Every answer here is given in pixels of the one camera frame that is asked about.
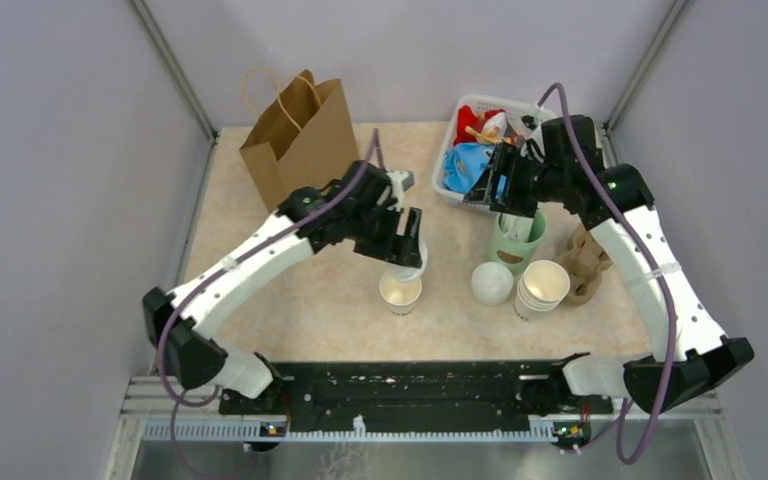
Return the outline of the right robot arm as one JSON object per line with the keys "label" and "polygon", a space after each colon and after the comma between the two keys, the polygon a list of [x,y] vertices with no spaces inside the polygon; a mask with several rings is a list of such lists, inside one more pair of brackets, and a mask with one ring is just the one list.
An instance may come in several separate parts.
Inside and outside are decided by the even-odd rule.
{"label": "right robot arm", "polygon": [[575,354],[546,385],[549,404],[572,412],[587,396],[625,397],[662,413],[719,387],[755,358],[750,341],[730,337],[702,305],[661,228],[640,172],[607,167],[594,122],[575,114],[540,126],[543,144],[503,143],[465,194],[468,204],[532,217],[559,203],[579,217],[607,253],[644,321],[651,350],[637,355]]}

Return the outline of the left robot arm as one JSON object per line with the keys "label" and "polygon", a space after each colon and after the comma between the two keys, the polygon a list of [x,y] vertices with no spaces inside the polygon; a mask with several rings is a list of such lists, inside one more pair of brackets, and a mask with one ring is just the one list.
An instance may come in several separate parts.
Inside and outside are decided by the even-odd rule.
{"label": "left robot arm", "polygon": [[274,410],[281,397],[277,372],[254,352],[220,346],[218,330],[284,271],[345,240],[357,254],[420,272],[422,212],[403,206],[412,185],[409,171],[373,168],[335,179],[324,190],[297,189],[196,279],[148,291],[142,298],[146,329],[167,394],[181,401],[184,391],[212,385],[241,394],[257,413]]}

